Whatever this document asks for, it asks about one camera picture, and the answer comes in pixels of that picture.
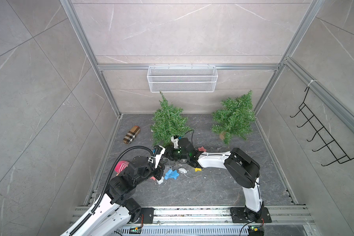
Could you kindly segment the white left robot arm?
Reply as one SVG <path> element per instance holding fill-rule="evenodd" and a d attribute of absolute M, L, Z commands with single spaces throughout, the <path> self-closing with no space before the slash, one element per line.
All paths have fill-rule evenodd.
<path fill-rule="evenodd" d="M 141 206 L 131 197 L 135 188 L 154 177 L 160 180 L 164 166 L 162 155 L 138 156 L 107 184 L 107 190 L 63 236 L 107 236 L 128 222 L 137 222 L 141 217 Z"/>

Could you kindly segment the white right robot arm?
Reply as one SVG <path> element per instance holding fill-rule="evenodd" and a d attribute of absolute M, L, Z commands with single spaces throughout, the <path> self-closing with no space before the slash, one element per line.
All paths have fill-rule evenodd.
<path fill-rule="evenodd" d="M 227 152 L 207 152 L 206 149 L 195 148 L 187 138 L 171 138 L 163 156 L 171 161 L 186 160 L 193 168 L 226 169 L 239 184 L 245 196 L 244 216 L 256 222 L 262 219 L 264 202 L 259 188 L 260 165 L 243 150 L 235 147 Z"/>

